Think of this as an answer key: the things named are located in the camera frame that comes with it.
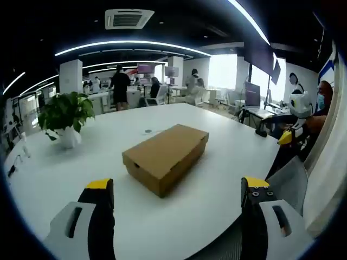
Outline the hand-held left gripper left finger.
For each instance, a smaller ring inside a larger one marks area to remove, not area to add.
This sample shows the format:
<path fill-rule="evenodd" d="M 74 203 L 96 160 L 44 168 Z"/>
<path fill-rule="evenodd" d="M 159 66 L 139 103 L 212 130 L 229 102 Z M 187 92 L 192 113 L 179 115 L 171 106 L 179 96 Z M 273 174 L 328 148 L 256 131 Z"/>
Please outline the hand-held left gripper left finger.
<path fill-rule="evenodd" d="M 115 259 L 113 179 L 89 183 L 50 222 L 44 240 L 56 259 Z"/>

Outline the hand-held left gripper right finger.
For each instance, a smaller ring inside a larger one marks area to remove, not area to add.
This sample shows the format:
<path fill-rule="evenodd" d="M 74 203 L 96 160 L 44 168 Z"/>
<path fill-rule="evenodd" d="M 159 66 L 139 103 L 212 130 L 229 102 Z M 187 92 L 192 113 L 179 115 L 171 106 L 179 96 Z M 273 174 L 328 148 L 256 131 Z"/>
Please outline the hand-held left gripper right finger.
<path fill-rule="evenodd" d="M 302 216 L 266 181 L 241 179 L 241 259 L 299 259 L 312 243 Z"/>

